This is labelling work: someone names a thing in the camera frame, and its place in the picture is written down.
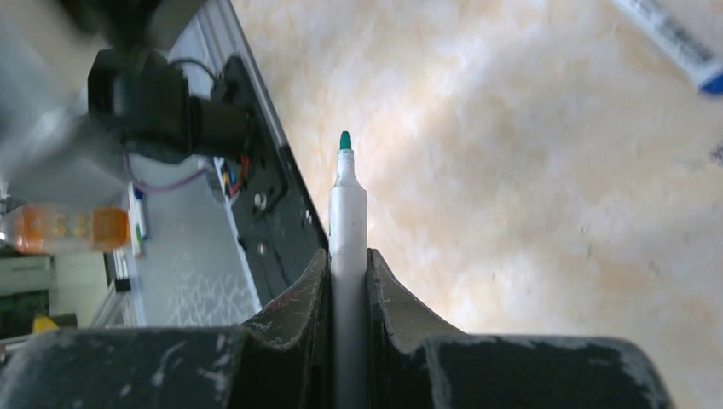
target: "orange bottle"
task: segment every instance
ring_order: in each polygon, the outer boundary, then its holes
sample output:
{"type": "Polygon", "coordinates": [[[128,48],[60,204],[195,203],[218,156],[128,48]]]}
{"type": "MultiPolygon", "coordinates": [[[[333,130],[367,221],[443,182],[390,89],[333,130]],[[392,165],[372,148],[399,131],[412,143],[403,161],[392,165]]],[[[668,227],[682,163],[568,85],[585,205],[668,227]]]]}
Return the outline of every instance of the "orange bottle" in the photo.
{"type": "Polygon", "coordinates": [[[128,214],[113,207],[25,204],[0,216],[0,239],[26,254],[112,251],[128,244],[130,225],[128,214]]]}

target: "beige tabletop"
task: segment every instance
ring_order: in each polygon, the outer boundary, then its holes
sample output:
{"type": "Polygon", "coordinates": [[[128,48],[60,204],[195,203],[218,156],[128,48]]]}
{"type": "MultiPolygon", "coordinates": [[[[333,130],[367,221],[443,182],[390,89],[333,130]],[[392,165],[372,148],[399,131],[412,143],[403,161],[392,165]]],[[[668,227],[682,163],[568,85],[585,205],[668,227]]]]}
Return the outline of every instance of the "beige tabletop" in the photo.
{"type": "MultiPolygon", "coordinates": [[[[663,3],[723,55],[721,0],[663,3]]],[[[723,406],[723,101],[608,0],[235,7],[322,220],[348,130],[369,245],[442,317],[625,337],[723,406]]]]}

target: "green marker tip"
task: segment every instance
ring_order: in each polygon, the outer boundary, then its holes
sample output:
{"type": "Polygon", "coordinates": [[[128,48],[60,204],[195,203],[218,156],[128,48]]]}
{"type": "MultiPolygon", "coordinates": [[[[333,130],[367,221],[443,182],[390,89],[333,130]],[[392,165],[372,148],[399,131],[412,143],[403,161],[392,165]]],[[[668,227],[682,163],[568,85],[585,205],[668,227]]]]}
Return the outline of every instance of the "green marker tip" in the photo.
{"type": "Polygon", "coordinates": [[[342,149],[351,149],[351,135],[347,131],[342,132],[339,139],[339,150],[342,149]]]}

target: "red wire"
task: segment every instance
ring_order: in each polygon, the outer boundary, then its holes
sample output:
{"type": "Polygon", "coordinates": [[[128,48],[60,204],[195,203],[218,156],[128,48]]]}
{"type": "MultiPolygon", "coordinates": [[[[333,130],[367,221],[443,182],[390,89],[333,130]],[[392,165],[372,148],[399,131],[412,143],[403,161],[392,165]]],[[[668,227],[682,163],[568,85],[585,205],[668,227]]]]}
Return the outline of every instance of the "red wire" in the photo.
{"type": "Polygon", "coordinates": [[[241,162],[241,174],[239,175],[239,180],[236,181],[236,183],[231,187],[231,196],[233,197],[239,192],[239,189],[244,183],[244,179],[246,179],[246,173],[248,172],[249,165],[251,164],[251,161],[249,158],[242,156],[240,158],[241,162]]]}

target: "screw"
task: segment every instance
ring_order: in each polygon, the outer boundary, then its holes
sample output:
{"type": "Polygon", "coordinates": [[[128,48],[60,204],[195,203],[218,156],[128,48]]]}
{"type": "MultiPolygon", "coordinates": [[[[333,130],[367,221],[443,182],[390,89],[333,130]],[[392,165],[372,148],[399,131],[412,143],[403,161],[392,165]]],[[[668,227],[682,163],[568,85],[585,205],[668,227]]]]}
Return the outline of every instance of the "screw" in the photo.
{"type": "Polygon", "coordinates": [[[253,205],[255,205],[259,210],[266,209],[266,195],[263,193],[256,193],[253,196],[253,205]]]}

